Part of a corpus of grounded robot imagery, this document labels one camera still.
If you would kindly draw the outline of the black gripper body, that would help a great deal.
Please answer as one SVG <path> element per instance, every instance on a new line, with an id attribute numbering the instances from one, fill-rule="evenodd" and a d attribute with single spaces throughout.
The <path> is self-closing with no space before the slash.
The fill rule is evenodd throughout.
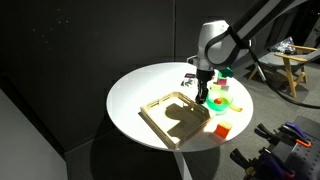
<path id="1" fill-rule="evenodd" d="M 198 79 L 198 90 L 203 91 L 207 88 L 207 82 L 212 79 L 214 75 L 213 71 L 204 71 L 198 69 L 196 71 L 196 78 Z"/>

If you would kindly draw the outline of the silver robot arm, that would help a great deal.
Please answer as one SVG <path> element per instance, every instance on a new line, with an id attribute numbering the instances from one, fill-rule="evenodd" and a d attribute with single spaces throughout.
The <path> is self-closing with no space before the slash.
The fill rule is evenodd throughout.
<path id="1" fill-rule="evenodd" d="M 198 92 L 196 102 L 203 104 L 207 98 L 207 82 L 213 70 L 230 67 L 247 51 L 254 55 L 250 39 L 278 16 L 307 0 L 258 0 L 236 22 L 216 20 L 202 25 L 198 52 L 188 61 L 197 68 Z"/>

